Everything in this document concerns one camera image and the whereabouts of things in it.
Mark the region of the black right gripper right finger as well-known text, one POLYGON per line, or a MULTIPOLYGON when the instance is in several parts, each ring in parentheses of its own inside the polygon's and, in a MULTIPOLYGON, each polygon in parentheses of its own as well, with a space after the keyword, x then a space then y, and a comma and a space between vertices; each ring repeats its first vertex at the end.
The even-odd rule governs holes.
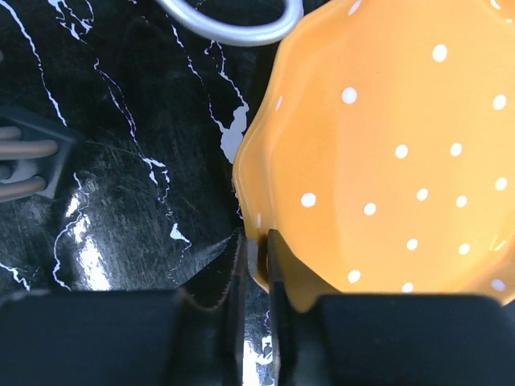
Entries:
POLYGON ((267 237, 278 385, 511 385, 514 325, 470 294, 342 294, 267 237))

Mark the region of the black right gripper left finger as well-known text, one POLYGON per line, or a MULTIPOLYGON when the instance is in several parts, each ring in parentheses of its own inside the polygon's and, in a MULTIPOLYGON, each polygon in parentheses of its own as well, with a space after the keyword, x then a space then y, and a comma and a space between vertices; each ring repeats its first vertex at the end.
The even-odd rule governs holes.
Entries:
POLYGON ((176 289, 1 299, 4 385, 239 385, 245 236, 176 289))

